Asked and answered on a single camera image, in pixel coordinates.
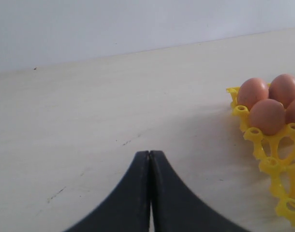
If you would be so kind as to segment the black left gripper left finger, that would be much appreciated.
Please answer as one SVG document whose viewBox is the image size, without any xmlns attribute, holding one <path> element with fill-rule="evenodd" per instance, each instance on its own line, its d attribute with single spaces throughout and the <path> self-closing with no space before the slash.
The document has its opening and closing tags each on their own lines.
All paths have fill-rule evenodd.
<svg viewBox="0 0 295 232">
<path fill-rule="evenodd" d="M 68 232 L 148 232 L 149 152 L 137 152 L 108 197 Z"/>
</svg>

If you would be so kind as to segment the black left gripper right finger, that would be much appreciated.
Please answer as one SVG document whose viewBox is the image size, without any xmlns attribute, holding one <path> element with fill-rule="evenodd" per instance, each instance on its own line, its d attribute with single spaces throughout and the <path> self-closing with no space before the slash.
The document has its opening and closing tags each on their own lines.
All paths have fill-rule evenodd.
<svg viewBox="0 0 295 232">
<path fill-rule="evenodd" d="M 200 200 L 162 151 L 150 151 L 152 213 L 156 232 L 245 232 Z"/>
</svg>

